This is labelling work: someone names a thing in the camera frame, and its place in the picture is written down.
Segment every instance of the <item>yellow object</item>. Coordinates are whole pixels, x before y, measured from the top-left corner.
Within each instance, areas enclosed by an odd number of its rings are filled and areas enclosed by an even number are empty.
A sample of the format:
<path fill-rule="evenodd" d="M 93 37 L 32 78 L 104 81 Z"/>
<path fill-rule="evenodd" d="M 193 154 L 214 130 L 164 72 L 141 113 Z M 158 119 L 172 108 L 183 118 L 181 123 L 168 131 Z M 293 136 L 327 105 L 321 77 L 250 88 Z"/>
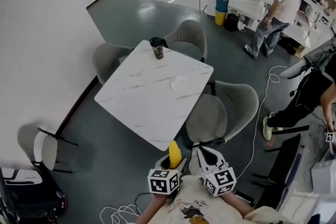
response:
<path fill-rule="evenodd" d="M 181 150 L 175 141 L 172 141 L 169 145 L 169 169 L 175 169 L 182 160 Z"/>
<path fill-rule="evenodd" d="M 226 19 L 226 12 L 218 12 L 216 10 L 216 14 L 215 14 L 215 22 L 217 25 L 223 25 Z"/>

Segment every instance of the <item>table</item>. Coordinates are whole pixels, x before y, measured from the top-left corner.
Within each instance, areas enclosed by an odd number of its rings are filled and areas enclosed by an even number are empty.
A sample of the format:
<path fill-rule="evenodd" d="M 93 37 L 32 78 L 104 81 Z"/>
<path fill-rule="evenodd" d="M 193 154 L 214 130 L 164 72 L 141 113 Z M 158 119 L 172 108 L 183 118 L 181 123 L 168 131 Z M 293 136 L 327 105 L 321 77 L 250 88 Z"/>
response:
<path fill-rule="evenodd" d="M 108 79 L 94 100 L 120 122 L 164 151 L 174 140 L 206 86 L 213 68 L 163 48 L 157 60 L 143 40 Z M 172 80 L 183 76 L 189 92 L 175 93 Z"/>

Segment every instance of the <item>yellow bucket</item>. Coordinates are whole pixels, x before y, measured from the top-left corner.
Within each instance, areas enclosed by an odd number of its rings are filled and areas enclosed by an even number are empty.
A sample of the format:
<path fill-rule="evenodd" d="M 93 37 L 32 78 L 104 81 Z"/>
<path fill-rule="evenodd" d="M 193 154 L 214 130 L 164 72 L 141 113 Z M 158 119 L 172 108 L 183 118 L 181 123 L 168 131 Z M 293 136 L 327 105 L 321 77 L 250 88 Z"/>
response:
<path fill-rule="evenodd" d="M 215 14 L 215 22 L 217 25 L 223 25 L 225 22 L 225 18 L 226 18 L 226 12 L 219 12 L 218 10 L 216 10 L 216 14 Z"/>

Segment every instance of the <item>blue bin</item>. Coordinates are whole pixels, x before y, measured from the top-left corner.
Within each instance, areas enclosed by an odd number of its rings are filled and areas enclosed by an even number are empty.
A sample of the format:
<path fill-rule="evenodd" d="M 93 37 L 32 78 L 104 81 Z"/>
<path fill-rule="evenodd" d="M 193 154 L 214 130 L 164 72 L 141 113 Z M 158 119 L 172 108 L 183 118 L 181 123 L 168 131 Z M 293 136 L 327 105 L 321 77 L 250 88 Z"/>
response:
<path fill-rule="evenodd" d="M 229 0 L 216 0 L 216 10 L 219 12 L 227 12 Z"/>

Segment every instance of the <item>cup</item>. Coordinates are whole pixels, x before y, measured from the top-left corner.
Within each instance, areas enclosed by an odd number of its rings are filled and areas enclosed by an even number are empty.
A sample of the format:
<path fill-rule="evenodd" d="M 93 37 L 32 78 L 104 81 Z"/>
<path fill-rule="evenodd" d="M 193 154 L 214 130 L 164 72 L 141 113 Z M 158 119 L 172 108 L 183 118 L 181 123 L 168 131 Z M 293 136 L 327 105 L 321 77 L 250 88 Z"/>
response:
<path fill-rule="evenodd" d="M 153 49 L 153 52 L 155 54 L 155 57 L 157 59 L 162 59 L 163 58 L 163 42 L 165 40 L 160 38 L 160 37 L 153 37 L 149 40 L 151 46 L 152 46 L 152 49 Z"/>

